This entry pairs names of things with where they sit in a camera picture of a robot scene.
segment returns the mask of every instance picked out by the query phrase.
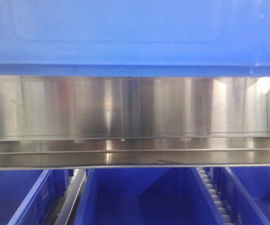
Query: blue plastic bin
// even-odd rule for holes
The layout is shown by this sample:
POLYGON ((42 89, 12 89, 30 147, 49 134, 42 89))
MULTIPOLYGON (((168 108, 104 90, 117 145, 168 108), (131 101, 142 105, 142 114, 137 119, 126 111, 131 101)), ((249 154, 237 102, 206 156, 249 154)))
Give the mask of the blue plastic bin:
POLYGON ((208 171, 235 224, 270 225, 270 167, 226 167, 208 171))
POLYGON ((89 170, 75 225, 225 225, 195 168, 89 170))
POLYGON ((270 0, 0 0, 0 64, 270 66, 270 0))
POLYGON ((52 171, 0 171, 0 225, 44 224, 56 200, 52 171))

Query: stainless steel shelf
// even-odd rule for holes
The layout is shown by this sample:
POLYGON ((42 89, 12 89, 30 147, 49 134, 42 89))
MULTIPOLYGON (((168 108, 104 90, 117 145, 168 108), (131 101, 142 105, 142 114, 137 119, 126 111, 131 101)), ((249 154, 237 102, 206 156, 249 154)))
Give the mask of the stainless steel shelf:
POLYGON ((270 77, 0 75, 0 169, 270 165, 270 77))

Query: blue plastic crate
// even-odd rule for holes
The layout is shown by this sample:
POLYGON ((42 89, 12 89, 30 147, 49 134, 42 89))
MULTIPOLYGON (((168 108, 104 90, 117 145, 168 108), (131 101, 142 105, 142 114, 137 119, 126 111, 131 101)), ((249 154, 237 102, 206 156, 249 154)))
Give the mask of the blue plastic crate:
POLYGON ((270 225, 270 166, 208 171, 235 224, 270 225))
POLYGON ((75 225, 225 225, 195 168, 89 170, 75 225))
POLYGON ((0 225, 44 224, 56 200, 52 171, 0 171, 0 225))
POLYGON ((0 0, 0 64, 270 66, 270 0, 0 0))

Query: reflective metal surface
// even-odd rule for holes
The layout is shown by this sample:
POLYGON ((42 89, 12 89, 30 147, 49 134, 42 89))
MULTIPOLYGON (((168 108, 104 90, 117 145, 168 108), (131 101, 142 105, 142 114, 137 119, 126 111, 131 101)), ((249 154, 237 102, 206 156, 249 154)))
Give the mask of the reflective metal surface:
POLYGON ((270 77, 0 76, 0 168, 270 165, 270 77))

